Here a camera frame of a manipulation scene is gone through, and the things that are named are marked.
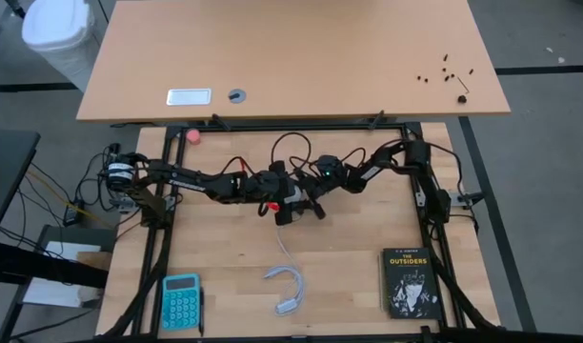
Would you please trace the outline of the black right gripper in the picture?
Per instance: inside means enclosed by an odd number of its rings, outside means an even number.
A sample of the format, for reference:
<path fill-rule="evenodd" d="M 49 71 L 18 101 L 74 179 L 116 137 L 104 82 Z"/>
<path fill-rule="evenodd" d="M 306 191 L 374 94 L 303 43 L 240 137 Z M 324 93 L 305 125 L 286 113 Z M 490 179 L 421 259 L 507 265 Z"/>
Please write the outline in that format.
<path fill-rule="evenodd" d="M 321 155 L 315 166 L 319 172 L 318 189 L 320 191 L 331 192 L 347 186 L 349 169 L 338 157 L 328 154 Z M 310 209 L 319 220 L 326 217 L 325 211 L 315 198 L 310 197 L 309 203 Z"/>

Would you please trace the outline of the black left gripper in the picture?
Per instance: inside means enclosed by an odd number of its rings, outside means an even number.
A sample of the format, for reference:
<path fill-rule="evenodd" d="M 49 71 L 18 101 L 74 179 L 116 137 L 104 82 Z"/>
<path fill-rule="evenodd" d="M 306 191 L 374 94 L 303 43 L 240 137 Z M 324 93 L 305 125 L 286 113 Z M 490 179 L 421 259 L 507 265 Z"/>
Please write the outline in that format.
<path fill-rule="evenodd" d="M 245 202 L 275 202 L 290 204 L 297 201 L 295 181 L 286 174 L 283 160 L 270 163 L 268 171 L 260 171 L 245 181 Z M 289 205 L 280 205 L 274 215 L 277 226 L 286 226 L 293 222 L 293 210 Z"/>

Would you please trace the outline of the black paperback book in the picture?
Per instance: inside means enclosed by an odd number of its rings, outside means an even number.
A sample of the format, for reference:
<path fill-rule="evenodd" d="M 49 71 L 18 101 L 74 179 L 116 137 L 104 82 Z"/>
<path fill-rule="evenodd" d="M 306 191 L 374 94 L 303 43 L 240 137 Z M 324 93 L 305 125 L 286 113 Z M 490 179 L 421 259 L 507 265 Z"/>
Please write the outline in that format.
<path fill-rule="evenodd" d="M 440 320 L 442 310 L 427 248 L 393 248 L 381 253 L 384 305 L 392 319 Z"/>

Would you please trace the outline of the beige wooden desk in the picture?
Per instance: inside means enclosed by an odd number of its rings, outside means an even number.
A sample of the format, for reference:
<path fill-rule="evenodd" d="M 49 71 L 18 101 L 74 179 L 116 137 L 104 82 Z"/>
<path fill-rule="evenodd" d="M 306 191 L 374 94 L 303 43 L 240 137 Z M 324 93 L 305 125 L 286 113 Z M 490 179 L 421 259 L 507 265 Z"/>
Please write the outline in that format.
<path fill-rule="evenodd" d="M 211 89 L 211 103 L 168 106 L 171 89 Z M 246 100 L 231 103 L 233 89 Z M 148 122 L 381 110 L 509 112 L 467 0 L 120 1 L 77 117 Z"/>

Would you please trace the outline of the teal calculator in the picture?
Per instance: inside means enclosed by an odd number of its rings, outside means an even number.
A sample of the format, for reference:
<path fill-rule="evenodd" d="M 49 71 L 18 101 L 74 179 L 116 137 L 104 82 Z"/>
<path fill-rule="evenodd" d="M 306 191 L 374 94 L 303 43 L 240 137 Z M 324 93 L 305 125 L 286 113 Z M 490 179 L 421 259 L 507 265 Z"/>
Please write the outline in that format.
<path fill-rule="evenodd" d="M 200 276 L 170 275 L 163 280 L 161 328 L 165 331 L 197 329 L 201 322 Z"/>

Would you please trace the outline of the small wooden board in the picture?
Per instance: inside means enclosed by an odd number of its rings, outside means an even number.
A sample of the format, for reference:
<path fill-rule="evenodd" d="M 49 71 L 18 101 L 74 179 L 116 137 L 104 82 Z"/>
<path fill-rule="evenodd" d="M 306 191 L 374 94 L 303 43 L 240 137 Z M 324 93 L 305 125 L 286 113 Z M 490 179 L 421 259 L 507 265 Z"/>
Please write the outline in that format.
<path fill-rule="evenodd" d="M 95 269 L 108 271 L 110 269 L 111 252 L 79 252 L 76 260 Z"/>

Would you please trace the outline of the grey floor stand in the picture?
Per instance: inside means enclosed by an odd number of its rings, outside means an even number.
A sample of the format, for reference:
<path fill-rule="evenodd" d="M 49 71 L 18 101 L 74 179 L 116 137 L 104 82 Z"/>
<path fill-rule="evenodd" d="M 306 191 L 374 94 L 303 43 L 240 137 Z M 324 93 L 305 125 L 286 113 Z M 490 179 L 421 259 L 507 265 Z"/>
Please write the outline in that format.
<path fill-rule="evenodd" d="M 94 245 L 98 246 L 102 252 L 112 252 L 114 237 L 115 232 L 109 230 L 67 228 L 64 229 L 61 241 L 63 243 Z M 38 237 L 37 243 L 40 247 L 45 248 L 50 242 L 57 241 L 58 238 L 59 229 L 45 225 Z M 19 343 L 25 343 L 21 338 L 12 338 L 12 332 L 25 305 L 24 296 L 31 281 L 32 276 L 21 276 L 19 281 L 13 281 L 13 284 L 16 284 L 18 288 L 12 298 L 10 308 L 0 329 L 0 340 L 4 343 L 9 343 L 14 340 Z"/>

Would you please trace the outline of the black power adapter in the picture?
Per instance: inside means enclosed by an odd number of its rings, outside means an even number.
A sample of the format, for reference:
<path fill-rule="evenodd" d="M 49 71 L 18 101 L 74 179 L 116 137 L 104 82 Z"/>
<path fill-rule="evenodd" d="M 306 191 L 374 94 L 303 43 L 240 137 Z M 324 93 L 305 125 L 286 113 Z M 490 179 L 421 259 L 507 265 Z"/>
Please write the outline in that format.
<path fill-rule="evenodd" d="M 74 200 L 70 206 L 66 207 L 62 221 L 63 226 L 69 227 L 81 223 L 84 217 L 84 214 L 81 213 L 81 210 L 84 209 L 85 202 L 83 200 Z"/>

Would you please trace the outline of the white sheet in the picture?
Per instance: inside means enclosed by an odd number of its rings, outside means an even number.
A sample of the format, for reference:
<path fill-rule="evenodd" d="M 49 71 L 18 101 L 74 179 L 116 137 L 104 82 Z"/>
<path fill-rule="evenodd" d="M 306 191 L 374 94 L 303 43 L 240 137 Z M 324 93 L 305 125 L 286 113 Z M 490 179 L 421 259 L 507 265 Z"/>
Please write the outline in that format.
<path fill-rule="evenodd" d="M 53 257 L 63 257 L 77 262 L 80 252 L 100 252 L 101 248 L 95 245 L 50 241 L 46 246 L 46 251 Z M 81 308 L 93 300 L 99 300 L 101 295 L 100 289 L 33 278 L 27 287 L 23 302 L 33 305 Z"/>

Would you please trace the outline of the black metal beam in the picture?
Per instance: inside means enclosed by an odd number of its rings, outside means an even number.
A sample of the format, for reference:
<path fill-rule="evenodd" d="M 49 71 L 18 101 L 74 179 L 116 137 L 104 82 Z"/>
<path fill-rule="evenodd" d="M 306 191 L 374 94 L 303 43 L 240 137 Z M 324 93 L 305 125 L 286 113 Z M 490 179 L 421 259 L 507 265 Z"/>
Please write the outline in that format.
<path fill-rule="evenodd" d="M 109 273 L 92 266 L 0 243 L 0 273 L 102 289 Z"/>

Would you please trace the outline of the black side table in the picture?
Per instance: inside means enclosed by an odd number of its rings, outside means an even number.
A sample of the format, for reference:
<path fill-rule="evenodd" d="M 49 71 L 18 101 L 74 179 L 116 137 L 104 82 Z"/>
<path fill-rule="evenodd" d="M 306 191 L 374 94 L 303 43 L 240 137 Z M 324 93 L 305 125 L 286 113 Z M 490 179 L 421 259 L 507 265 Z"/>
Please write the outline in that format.
<path fill-rule="evenodd" d="M 36 152 L 36 131 L 0 130 L 0 223 Z"/>

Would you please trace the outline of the white trash bin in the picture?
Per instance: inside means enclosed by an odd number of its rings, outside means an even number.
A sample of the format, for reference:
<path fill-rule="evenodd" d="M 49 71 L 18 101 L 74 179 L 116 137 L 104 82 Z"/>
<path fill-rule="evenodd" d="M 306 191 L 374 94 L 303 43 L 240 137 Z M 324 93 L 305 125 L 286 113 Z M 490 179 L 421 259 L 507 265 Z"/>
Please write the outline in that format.
<path fill-rule="evenodd" d="M 88 0 L 34 0 L 21 36 L 29 49 L 86 91 L 100 49 Z"/>

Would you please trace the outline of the black rod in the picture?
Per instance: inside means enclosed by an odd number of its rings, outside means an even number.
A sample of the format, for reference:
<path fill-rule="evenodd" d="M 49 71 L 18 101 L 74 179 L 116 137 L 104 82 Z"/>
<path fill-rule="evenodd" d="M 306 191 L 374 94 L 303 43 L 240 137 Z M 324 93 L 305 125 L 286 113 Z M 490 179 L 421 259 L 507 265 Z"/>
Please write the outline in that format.
<path fill-rule="evenodd" d="M 26 12 L 20 3 L 20 0 L 3 0 L 3 1 L 7 4 L 8 8 L 15 16 L 21 19 L 25 18 Z"/>

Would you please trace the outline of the grey metal bracket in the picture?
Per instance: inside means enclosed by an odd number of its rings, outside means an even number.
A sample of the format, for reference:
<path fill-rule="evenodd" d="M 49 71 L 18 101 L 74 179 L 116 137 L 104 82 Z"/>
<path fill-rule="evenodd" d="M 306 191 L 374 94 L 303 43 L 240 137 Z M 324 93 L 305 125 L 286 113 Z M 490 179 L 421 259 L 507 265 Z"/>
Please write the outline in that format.
<path fill-rule="evenodd" d="M 484 199 L 484 194 L 482 192 L 472 192 L 472 193 L 459 193 L 450 192 L 451 206 L 463 208 L 464 210 L 469 210 L 475 204 L 479 203 Z"/>
<path fill-rule="evenodd" d="M 129 214 L 136 210 L 136 205 L 129 197 L 112 198 L 110 204 L 121 214 Z"/>

